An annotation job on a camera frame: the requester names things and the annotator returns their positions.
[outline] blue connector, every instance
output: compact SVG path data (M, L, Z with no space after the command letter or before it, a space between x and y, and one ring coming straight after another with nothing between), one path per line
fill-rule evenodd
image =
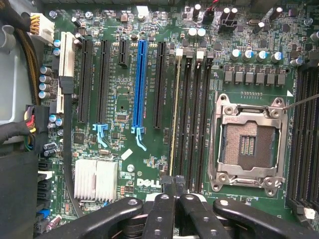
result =
M104 138L104 131L108 130L109 125L108 124L94 124L93 125L93 130L97 131L97 137L98 137L98 142L102 144L103 147L107 148L107 144L103 142Z
M144 127L144 97L145 97L145 81L147 68L148 44L145 40L139 41L138 59L136 66L135 80L135 96L133 109L133 123L131 133L136 133L136 142L139 147L146 151L146 147L142 144Z

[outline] pci slot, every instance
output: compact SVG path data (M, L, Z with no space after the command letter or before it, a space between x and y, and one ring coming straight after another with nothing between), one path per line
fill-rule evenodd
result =
M100 76L98 86L98 100L96 108L96 123L106 123L106 106L109 91L111 45L109 41L101 42Z
M144 97L147 68L148 45L145 40L140 40L138 45L138 55L136 64L135 96L133 109L133 124L131 133L136 134L136 142L139 147L146 151L142 144L144 127Z
M164 101L166 42L158 43L153 128L160 129Z
M75 40L71 32L61 32L61 53L59 62L59 76L74 76L74 62L75 62ZM64 113L64 96L62 94L60 85L58 84L56 112Z
M91 90L93 42L86 39L82 43L82 63L79 84L78 122L87 123Z

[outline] pcie x1 slot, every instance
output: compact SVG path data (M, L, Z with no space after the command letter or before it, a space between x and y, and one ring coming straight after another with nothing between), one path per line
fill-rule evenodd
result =
M111 46L109 41L101 42L100 76L98 86L98 100L96 108L96 123L106 122L106 105L109 87Z
M145 81L147 68L148 45L145 40L140 40L138 45L136 80L135 80L135 96L133 109L133 124L131 133L136 133L136 142L139 147L146 151L146 147L142 144L144 127L144 96Z
M164 100L164 85L165 85L165 69L166 67L166 42L158 43L157 52L157 69L155 80L155 102L153 115L153 128L161 127L161 116Z
M86 39L82 43L82 63L79 86L78 122L87 123L91 89L93 42Z

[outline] pcie slot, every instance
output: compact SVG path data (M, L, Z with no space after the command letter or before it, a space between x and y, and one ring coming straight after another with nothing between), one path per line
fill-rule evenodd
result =
M78 122L87 123L89 116L89 100L91 89L91 67L93 56L93 42L86 39L82 43L82 63L79 85Z
M136 142L139 147L146 151L142 144L144 127L144 97L147 68L148 45L145 40L140 40L138 45L138 55L136 64L135 96L133 109L133 124L131 133L136 133Z
M109 41L101 42L100 75L98 86L98 100L96 108L96 123L106 122L106 105L109 87L111 46Z
M153 128L161 127L166 71L166 42L158 43Z
M203 93L202 104L199 123L199 139L198 139L198 159L197 159L197 172L195 178L195 192L201 192L203 165L204 165L204 151L205 151L205 135L206 135L206 121L207 121L207 103L209 98L209 79L212 66L212 59L207 58L204 69L203 77Z

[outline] black pcie slot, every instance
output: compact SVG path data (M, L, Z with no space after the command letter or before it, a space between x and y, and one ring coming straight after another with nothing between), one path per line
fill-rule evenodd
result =
M111 45L109 41L101 42L100 75L98 86L98 100L96 108L96 123L106 122L106 105L109 89Z
M194 169L196 168L196 158L194 155L194 148L196 145L196 125L199 116L200 104L200 76L201 76L201 63L195 65L194 81L193 81L193 94L192 94L192 108L190 113L190 128L189 128L189 144L187 149L187 174L186 174L186 188L192 188L192 179L194 177Z
M205 175L203 171L204 165L204 150L205 150L205 135L206 135L206 120L207 120L207 103L209 98L209 79L210 71L212 66L212 59L207 59L204 69L203 77L203 94L202 104L200 112L200 123L199 123L199 139L198 139L198 159L197 159L197 172L195 178L195 192L201 192L202 176Z
M184 153L185 153L185 142L187 134L187 119L188 119L188 92L190 91L190 74L191 74L191 62L192 59L187 58L184 70L184 83L183 83L183 95L182 95L182 107L180 111L180 124L179 124L179 138L178 138L178 150L177 157L179 161L179 169L176 175L183 175L184 167Z
M82 63L79 85L78 122L87 123L91 89L93 42L86 39L82 43Z
M166 42L158 43L157 68L155 80L155 102L153 114L153 128L160 129L164 101L164 86L166 72Z

